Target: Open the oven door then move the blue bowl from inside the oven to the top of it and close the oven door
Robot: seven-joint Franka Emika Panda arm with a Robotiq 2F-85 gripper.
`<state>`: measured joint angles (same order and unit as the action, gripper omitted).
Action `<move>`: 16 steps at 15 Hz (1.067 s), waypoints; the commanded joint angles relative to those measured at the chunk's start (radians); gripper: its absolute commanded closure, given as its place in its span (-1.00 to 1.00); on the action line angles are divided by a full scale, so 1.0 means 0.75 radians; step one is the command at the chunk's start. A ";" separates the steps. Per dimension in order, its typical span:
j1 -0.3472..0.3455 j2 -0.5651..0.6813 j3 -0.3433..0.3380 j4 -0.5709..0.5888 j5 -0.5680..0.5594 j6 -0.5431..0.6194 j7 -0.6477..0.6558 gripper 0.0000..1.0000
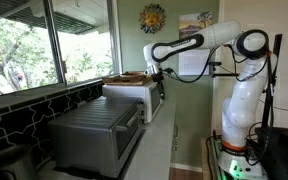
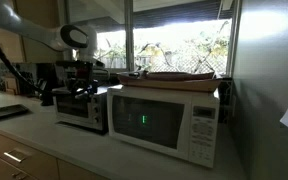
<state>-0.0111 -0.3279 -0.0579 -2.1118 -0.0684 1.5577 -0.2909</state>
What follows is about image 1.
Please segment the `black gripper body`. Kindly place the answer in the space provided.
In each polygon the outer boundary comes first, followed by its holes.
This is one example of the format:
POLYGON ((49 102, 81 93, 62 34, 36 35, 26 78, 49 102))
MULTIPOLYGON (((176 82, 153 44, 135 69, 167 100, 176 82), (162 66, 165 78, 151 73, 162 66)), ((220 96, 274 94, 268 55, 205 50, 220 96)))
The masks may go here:
POLYGON ((160 72, 158 74, 153 74, 152 75, 152 80, 154 82, 156 82, 160 87, 162 87, 163 86, 163 80, 164 80, 163 73, 160 72))

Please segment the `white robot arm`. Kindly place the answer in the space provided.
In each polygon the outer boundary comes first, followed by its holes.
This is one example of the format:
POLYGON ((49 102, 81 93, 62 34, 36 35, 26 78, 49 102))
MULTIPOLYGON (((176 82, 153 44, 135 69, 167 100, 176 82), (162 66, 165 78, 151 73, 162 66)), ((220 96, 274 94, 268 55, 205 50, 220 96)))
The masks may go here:
POLYGON ((150 43, 143 48, 147 71, 153 77, 162 73, 160 64, 169 57, 192 49, 227 46, 235 57, 245 58, 232 96, 222 105, 221 150, 218 166, 235 179, 267 180, 260 156, 247 147, 248 130, 255 122, 263 90, 270 90, 270 75, 277 56, 269 49, 269 37, 260 29, 241 31, 231 20, 210 25, 192 35, 169 43, 150 43))

